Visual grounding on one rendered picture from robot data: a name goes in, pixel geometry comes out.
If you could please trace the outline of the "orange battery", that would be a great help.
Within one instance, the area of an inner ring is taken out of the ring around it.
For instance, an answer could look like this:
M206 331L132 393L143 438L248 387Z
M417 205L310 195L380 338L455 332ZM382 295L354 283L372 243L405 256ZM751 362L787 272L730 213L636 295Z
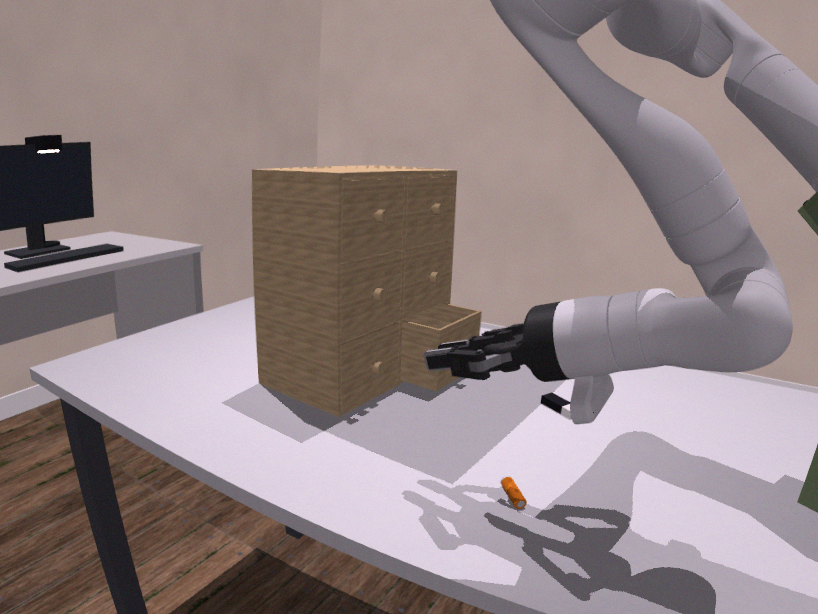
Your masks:
M504 476L501 479L501 485L506 491L507 495L509 496L510 500L512 501L513 505L517 509L522 509L526 506L527 501L524 498L523 494L511 478L511 476Z

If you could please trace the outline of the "brown wooden chest of drawers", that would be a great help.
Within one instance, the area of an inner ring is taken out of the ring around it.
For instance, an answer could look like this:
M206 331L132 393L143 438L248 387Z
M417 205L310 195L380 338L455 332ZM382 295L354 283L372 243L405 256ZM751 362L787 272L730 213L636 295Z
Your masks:
M450 304L457 170L338 166L252 169L252 238L259 384L337 417L402 384L402 320ZM300 172L307 171L307 172ZM452 235L405 244L408 175L451 176ZM392 176L397 175L397 176ZM402 178L402 245L341 258L342 178ZM450 240L448 240L450 239ZM448 298L403 315L405 248L450 241ZM401 258L400 317L341 338L341 263L397 251ZM341 343L396 322L398 379L394 385L341 411Z

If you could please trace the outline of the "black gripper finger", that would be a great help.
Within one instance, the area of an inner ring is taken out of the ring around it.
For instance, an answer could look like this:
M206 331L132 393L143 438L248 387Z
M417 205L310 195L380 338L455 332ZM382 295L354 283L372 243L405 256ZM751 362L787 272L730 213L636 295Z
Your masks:
M466 345L428 350L424 353L426 368L429 371L451 369L452 376L476 380L486 380L490 377L489 372L493 371L517 371L520 366L511 368L495 367L512 361L511 353L486 356L481 345L513 338L512 330L506 330L496 335L476 338Z
M496 334L498 334L499 332L501 332L501 331L506 331L506 330L512 330L512 331L513 331L513 334L522 333L522 332L523 332L523 325L524 325L524 323L522 323L522 324L514 324L514 325L512 325L512 326L510 326L510 327L505 327L505 328L501 328L501 329L494 329L494 330L491 330L491 331L485 331L484 333L482 333L482 336L472 336L472 338L469 338L469 341L471 342L472 340L474 340L474 339L476 339L476 338L479 338L479 337L485 337L485 336L492 336L492 335L496 335ZM440 345L438 346L438 349L442 349L442 348L449 348L449 347L454 347L454 346L456 346L456 345L459 345L459 346L460 346L460 345L466 345L466 344L469 344L469 343L470 343L469 341L468 341L468 340L462 340L462 341L455 341L455 342L442 343L442 344L440 344Z

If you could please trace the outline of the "brown wooden drawer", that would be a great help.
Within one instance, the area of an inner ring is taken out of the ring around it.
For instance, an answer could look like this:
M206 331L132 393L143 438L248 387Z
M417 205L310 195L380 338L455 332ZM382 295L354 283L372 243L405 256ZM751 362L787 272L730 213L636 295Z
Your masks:
M405 244L451 236L453 198L450 176L408 175Z
M448 298L450 258L446 240L405 248L403 315Z
M404 186L400 178L343 180L341 258L401 246Z
M480 336L480 325L477 310L446 303L404 318L400 380L438 391L459 378L451 370L428 371L424 353L442 343Z
M397 383L398 349L396 322L341 343L341 411Z
M341 264L341 338L400 317L401 258L397 251Z

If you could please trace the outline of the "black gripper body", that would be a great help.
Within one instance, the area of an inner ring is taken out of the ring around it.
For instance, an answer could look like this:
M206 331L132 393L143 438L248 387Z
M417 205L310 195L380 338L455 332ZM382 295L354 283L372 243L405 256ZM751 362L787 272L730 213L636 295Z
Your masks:
M562 301L560 301L562 302ZM482 345L485 355L511 353L512 361L495 367L526 365L543 382L570 380L563 373L555 352L553 320L560 302L534 306L526 315L523 332L513 339Z

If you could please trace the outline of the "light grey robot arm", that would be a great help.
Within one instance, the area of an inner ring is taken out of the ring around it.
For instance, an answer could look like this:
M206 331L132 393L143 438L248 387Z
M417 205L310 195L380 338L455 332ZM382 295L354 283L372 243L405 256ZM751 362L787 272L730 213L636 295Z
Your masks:
M596 419L613 393L612 373L745 372L777 360L793 332L787 292L717 154L686 121L606 75L577 39L606 19L624 47L701 78L734 48L727 98L815 192L818 85L720 0L490 2L617 156L706 294L647 289L560 302L553 339L563 373L575 379L573 423Z

